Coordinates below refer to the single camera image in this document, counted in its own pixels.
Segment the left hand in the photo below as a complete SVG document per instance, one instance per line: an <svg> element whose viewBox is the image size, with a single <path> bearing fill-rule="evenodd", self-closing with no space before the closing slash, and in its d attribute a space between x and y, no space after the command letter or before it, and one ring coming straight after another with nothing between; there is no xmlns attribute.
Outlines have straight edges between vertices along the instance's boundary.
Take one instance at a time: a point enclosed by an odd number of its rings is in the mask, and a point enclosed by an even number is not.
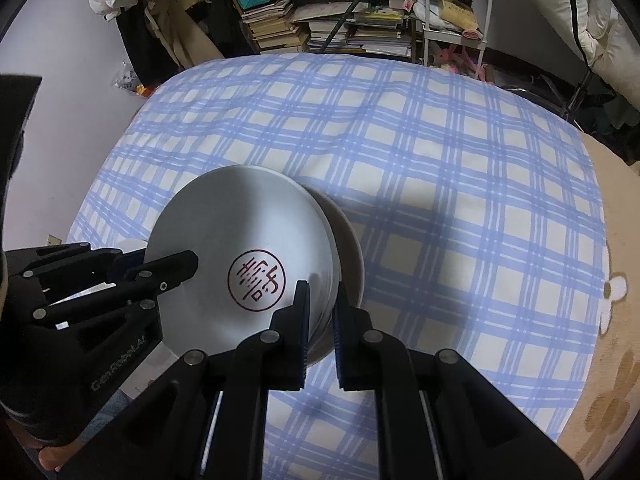
<svg viewBox="0 0 640 480"><path fill-rule="evenodd" d="M59 471L85 445L79 439L63 446L44 446L31 437L26 430L13 420L7 420L6 426L22 448L38 452L38 463L45 471Z"/></svg>

